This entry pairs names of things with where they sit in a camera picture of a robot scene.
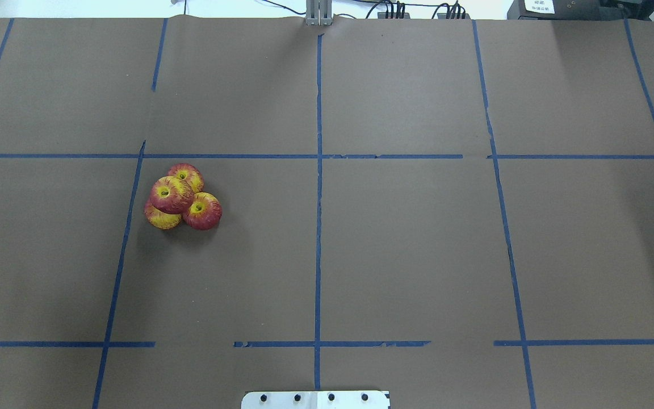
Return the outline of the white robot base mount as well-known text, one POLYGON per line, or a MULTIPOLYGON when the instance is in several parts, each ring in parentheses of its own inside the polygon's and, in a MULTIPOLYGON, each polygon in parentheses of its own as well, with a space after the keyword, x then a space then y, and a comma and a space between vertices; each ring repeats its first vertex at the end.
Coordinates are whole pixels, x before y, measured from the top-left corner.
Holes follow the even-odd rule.
POLYGON ((388 391, 252 391, 241 408, 390 408, 388 391))

